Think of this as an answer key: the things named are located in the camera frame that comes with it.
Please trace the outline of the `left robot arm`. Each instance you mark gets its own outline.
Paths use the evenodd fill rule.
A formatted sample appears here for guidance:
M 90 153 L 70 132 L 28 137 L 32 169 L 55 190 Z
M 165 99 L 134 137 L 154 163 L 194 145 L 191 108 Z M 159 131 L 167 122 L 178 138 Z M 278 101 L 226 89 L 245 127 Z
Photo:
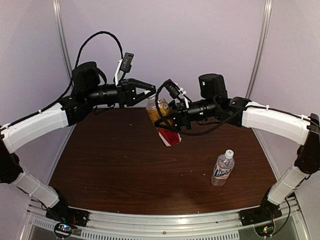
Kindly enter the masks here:
M 73 89 L 70 95 L 62 97 L 45 110 L 39 110 L 0 128 L 0 181 L 12 184 L 28 195 L 38 199 L 61 222 L 72 218 L 72 211 L 63 204 L 63 198 L 52 187 L 23 170 L 16 151 L 27 143 L 50 132 L 71 127 L 81 122 L 93 108 L 99 105 L 109 107 L 132 107 L 151 95 L 156 87 L 134 79 L 123 79 L 120 72 L 128 73 L 131 65 L 119 61 L 114 83 L 108 84 L 105 74 L 96 62 L 85 62 L 72 71 Z

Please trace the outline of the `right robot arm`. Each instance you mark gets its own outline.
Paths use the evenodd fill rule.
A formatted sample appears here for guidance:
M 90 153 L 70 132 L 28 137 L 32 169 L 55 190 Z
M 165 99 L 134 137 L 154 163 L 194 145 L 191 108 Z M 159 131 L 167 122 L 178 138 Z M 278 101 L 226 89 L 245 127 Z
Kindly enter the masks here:
M 199 132 L 208 134 L 223 124 L 269 132 L 299 144 L 297 157 L 282 177 L 266 192 L 256 210 L 259 220 L 268 220 L 282 203 L 300 184 L 320 170 L 320 120 L 317 114 L 297 115 L 283 110 L 261 105 L 248 98 L 229 98 L 224 77 L 216 73 L 199 76 L 201 100 L 191 102 L 185 92 L 171 79 L 166 80 L 156 91 L 159 98 L 166 89 L 173 100 L 172 111 L 163 115 L 157 107 L 160 119 L 155 126 L 190 135 L 191 123 L 215 118 L 218 123 L 212 128 Z

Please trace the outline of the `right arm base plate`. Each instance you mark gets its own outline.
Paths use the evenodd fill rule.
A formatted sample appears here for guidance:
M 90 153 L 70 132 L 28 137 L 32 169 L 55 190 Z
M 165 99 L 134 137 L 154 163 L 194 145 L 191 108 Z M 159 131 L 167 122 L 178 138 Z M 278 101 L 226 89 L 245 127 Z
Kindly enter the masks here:
M 242 226 L 253 225 L 255 233 L 262 238 L 271 237 L 276 232 L 275 219 L 281 216 L 282 212 L 279 209 L 268 210 L 262 207 L 254 207 L 239 212 Z

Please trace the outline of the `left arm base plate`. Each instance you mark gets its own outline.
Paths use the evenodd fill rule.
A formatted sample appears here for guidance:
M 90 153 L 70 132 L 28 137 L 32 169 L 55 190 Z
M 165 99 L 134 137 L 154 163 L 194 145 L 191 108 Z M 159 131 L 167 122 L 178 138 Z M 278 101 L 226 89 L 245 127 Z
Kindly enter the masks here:
M 67 208 L 66 215 L 60 216 L 53 209 L 47 209 L 45 216 L 55 220 L 53 233 L 59 239 L 69 238 L 78 227 L 86 227 L 89 220 L 89 212 L 75 208 Z

